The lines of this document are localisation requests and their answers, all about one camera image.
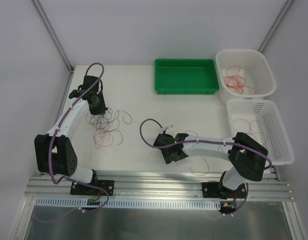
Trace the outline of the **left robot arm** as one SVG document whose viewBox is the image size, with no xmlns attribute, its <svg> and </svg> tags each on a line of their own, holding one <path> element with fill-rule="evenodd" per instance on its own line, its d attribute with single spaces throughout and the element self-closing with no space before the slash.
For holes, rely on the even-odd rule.
<svg viewBox="0 0 308 240">
<path fill-rule="evenodd" d="M 67 110 L 56 124 L 46 134 L 38 134 L 34 139 L 38 170 L 50 174 L 52 179 L 61 175 L 62 179 L 67 177 L 80 182 L 81 188 L 89 195 L 99 189 L 96 171 L 78 163 L 71 140 L 88 113 L 102 115 L 106 112 L 102 91 L 102 81 L 86 75 L 83 84 L 69 94 Z"/>
</svg>

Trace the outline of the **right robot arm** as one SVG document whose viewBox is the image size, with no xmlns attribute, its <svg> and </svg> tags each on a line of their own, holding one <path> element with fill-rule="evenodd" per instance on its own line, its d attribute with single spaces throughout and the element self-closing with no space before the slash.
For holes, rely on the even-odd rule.
<svg viewBox="0 0 308 240">
<path fill-rule="evenodd" d="M 247 193 L 241 189 L 246 188 L 245 183 L 261 181 L 264 170 L 271 165 L 267 161 L 268 150 L 243 132 L 226 140 L 200 139 L 187 133 L 179 133 L 175 137 L 160 133 L 153 146 L 160 149 L 166 164 L 195 156 L 229 161 L 232 167 L 222 173 L 218 183 L 202 184 L 203 194 L 207 198 L 244 198 Z"/>
</svg>

